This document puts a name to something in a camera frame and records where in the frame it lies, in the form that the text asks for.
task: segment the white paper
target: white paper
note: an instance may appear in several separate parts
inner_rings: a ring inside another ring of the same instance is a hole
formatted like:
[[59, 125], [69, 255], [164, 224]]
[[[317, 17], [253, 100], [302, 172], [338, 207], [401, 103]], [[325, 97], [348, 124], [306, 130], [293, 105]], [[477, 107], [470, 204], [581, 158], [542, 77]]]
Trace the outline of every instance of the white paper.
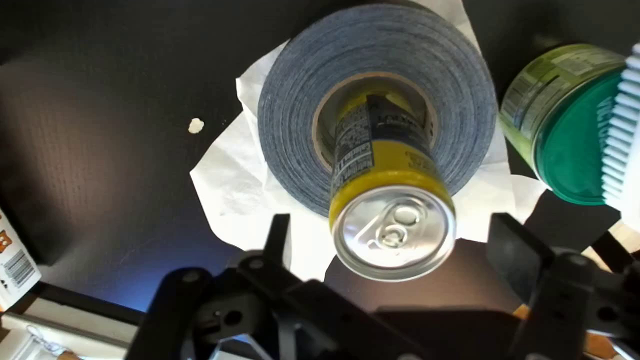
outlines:
[[[420, 0], [420, 4], [453, 22], [478, 45], [461, 0]], [[193, 180], [214, 234], [242, 250], [263, 247], [272, 216], [290, 213], [290, 272], [302, 280], [322, 280], [336, 254], [328, 219], [306, 209], [278, 183], [261, 149], [256, 120], [261, 89], [283, 48], [284, 43], [236, 80], [244, 111], [209, 147], [193, 169]], [[458, 237], [486, 241], [494, 211], [511, 211], [525, 221], [542, 192], [545, 183], [539, 180], [511, 174], [505, 136], [497, 130], [478, 174], [455, 196]]]

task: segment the tape roll inner core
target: tape roll inner core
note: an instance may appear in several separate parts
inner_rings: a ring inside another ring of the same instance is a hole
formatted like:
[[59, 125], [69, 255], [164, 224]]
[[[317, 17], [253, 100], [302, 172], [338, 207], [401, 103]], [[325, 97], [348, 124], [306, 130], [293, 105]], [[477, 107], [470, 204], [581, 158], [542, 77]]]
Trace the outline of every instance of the tape roll inner core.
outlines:
[[334, 166], [336, 124], [364, 103], [367, 95], [382, 93], [402, 110], [410, 111], [425, 130], [431, 145], [439, 138], [439, 118], [429, 95], [410, 80], [389, 71], [367, 71], [338, 81], [322, 95], [314, 120], [312, 139], [317, 158], [331, 172]]

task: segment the black surface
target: black surface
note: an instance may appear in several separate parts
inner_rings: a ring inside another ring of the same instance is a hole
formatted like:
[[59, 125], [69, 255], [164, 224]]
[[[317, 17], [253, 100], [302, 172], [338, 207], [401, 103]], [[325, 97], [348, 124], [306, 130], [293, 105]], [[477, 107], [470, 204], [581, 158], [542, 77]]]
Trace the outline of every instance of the black surface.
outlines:
[[[239, 250], [211, 234], [189, 172], [241, 110], [233, 80], [338, 4], [0, 0], [0, 205], [45, 280], [145, 310], [174, 268], [219, 274]], [[640, 34], [635, 0], [466, 5], [498, 89], [539, 26], [621, 52]], [[612, 219], [547, 194], [528, 225], [581, 246]]]

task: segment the duct tape roll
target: duct tape roll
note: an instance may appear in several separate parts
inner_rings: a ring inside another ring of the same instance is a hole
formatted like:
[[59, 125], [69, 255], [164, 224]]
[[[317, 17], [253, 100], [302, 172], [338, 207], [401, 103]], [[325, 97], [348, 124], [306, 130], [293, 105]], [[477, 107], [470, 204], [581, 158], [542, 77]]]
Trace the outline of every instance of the duct tape roll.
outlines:
[[261, 93], [264, 158], [302, 204], [327, 213], [333, 158], [327, 155], [328, 95], [347, 81], [389, 77], [419, 93], [439, 172], [458, 192], [478, 169], [497, 121], [497, 95], [478, 50], [420, 5], [369, 4], [331, 14], [278, 56]]

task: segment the green container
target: green container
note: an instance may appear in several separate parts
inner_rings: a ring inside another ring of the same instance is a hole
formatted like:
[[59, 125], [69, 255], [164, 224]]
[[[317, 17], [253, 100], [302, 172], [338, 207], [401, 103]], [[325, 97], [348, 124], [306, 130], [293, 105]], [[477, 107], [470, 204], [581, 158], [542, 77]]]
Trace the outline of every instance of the green container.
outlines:
[[500, 125], [511, 143], [562, 199], [597, 205], [602, 197], [602, 142], [625, 56], [588, 45], [554, 48], [509, 85]]

